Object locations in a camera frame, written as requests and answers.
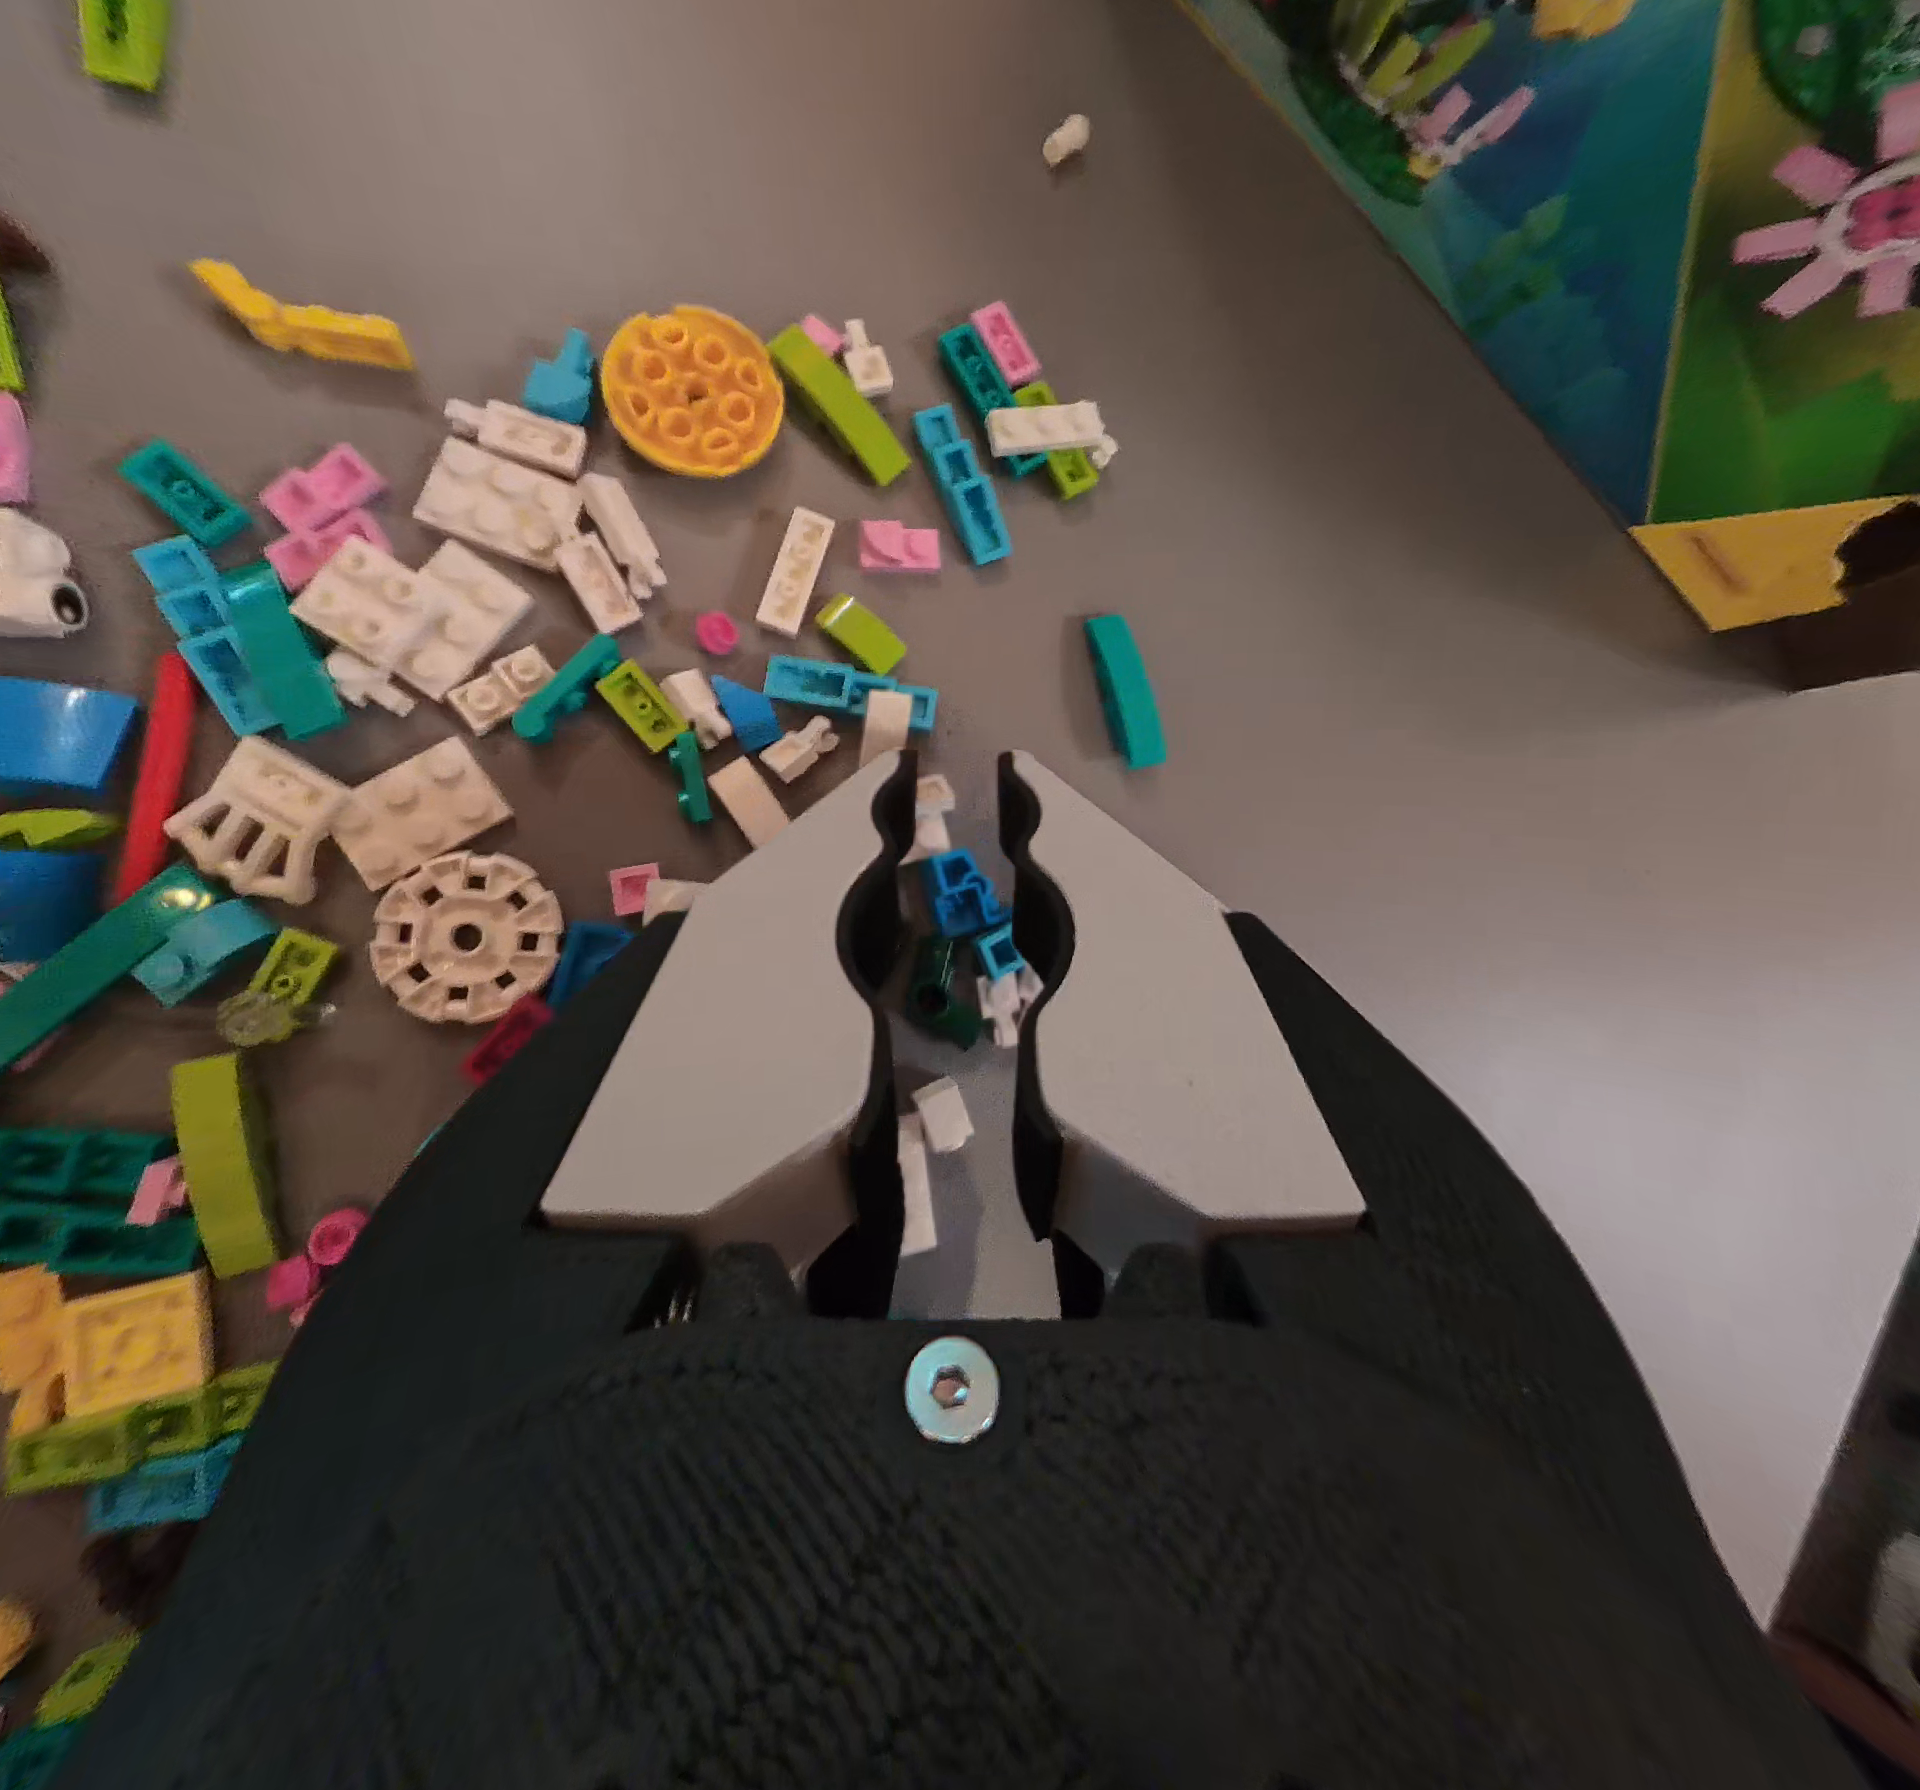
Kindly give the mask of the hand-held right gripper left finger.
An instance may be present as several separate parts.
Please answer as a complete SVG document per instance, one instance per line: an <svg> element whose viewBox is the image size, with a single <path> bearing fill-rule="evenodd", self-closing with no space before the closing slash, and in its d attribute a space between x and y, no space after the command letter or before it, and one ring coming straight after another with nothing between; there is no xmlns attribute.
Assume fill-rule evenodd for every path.
<svg viewBox="0 0 1920 1790"><path fill-rule="evenodd" d="M768 1246L815 1313L883 1319L902 1251L890 1017L918 755L890 749L712 883L664 945L539 1214Z"/></svg>

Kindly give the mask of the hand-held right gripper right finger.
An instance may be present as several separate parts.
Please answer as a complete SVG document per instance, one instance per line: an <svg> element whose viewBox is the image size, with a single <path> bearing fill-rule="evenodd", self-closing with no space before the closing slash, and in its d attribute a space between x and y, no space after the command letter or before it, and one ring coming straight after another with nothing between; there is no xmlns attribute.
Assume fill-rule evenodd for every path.
<svg viewBox="0 0 1920 1790"><path fill-rule="evenodd" d="M1018 1021L1012 1174L1059 1313L1150 1246L1346 1233L1361 1192L1227 913L1024 749L995 767Z"/></svg>

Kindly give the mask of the small blue brick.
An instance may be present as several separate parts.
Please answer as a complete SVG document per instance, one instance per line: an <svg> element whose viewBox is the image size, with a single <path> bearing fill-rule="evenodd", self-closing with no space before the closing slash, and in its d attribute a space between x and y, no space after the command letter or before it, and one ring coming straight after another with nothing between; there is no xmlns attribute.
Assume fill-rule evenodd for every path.
<svg viewBox="0 0 1920 1790"><path fill-rule="evenodd" d="M979 940L1011 925L1011 903L998 897L972 851L946 848L918 867L924 906L941 940Z"/></svg>

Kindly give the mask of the yellow toy brick set box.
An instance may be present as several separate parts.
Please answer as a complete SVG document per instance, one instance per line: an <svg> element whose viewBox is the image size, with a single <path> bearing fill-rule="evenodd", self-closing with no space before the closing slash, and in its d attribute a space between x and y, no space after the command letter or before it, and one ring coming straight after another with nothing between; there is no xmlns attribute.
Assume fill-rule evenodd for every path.
<svg viewBox="0 0 1920 1790"><path fill-rule="evenodd" d="M1917 0L1177 0L1708 632L1917 668Z"/></svg>

